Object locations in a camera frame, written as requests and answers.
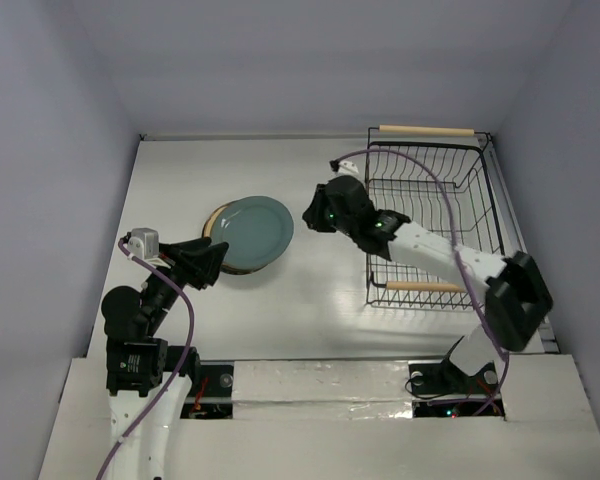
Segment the teal green ridged plate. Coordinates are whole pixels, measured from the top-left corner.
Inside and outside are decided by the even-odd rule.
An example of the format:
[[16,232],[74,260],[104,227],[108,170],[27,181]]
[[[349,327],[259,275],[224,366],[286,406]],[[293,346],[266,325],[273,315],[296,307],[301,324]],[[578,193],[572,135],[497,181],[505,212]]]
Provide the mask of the teal green ridged plate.
[[252,271],[266,267],[288,248],[294,235],[290,211],[268,196],[249,196],[228,204],[214,219],[214,243],[227,243],[224,265]]

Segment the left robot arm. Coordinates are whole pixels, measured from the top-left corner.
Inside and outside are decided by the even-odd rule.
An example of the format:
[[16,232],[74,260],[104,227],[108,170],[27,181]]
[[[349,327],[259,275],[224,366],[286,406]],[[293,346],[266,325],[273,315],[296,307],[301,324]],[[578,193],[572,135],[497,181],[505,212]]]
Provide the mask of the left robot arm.
[[150,274],[140,289],[118,286],[101,301],[110,450],[96,476],[162,479],[185,399],[201,383],[185,289],[214,285],[229,246],[208,237],[165,244],[157,231],[138,228],[118,248]]

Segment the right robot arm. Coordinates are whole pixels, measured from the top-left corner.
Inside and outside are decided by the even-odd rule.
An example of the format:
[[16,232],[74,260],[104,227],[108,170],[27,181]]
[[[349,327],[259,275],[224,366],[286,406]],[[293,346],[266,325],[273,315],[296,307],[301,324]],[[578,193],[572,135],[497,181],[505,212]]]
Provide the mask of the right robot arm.
[[303,219],[316,232],[348,236],[368,255],[414,266],[464,288],[480,324],[451,347],[436,369],[452,393],[468,390],[496,358],[523,351],[553,309],[531,255],[478,251],[460,244],[455,232],[443,237],[399,212],[378,209],[354,176],[317,185]]

